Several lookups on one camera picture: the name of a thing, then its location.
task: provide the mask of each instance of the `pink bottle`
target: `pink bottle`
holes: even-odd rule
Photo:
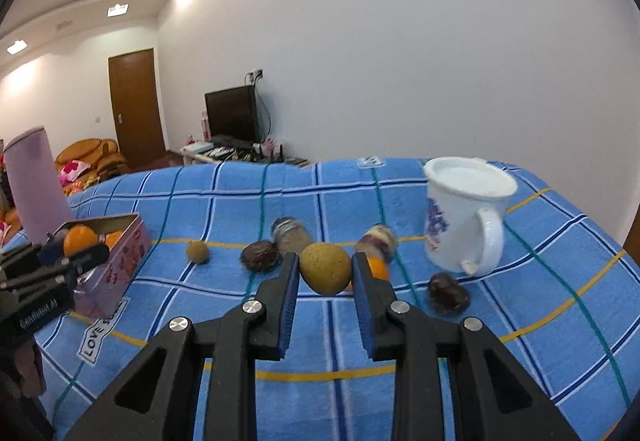
[[[31,243],[46,241],[47,233],[73,220],[43,126],[12,139],[4,148],[4,162],[15,207]]]

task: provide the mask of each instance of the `black cable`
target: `black cable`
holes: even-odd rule
[[[256,81],[254,82],[254,89],[255,89],[255,97],[257,98],[258,101],[260,101],[260,104],[262,105],[264,111],[267,113],[267,117],[269,118],[269,130],[267,131],[266,135],[264,136],[263,140],[267,139],[269,137],[269,135],[271,134],[271,113],[269,111],[269,107],[267,107],[267,104],[264,103],[264,100],[262,99],[260,93],[258,92],[258,80],[261,79],[261,76],[259,76]]]

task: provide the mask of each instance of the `white mug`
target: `white mug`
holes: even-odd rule
[[[440,157],[423,167],[429,180],[424,227],[427,256],[446,271],[481,277],[500,262],[502,218],[518,184],[482,159]]]

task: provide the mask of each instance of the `television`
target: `television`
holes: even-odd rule
[[[204,99],[212,138],[226,135],[252,143],[260,142],[253,85],[208,92]]]

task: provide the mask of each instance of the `rectangular box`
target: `rectangular box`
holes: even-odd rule
[[[77,313],[89,318],[109,318],[151,248],[151,239],[139,214],[72,220],[60,229],[69,230],[75,225],[88,226],[98,236],[122,231],[122,236],[111,248],[109,262],[79,277],[74,289]]]

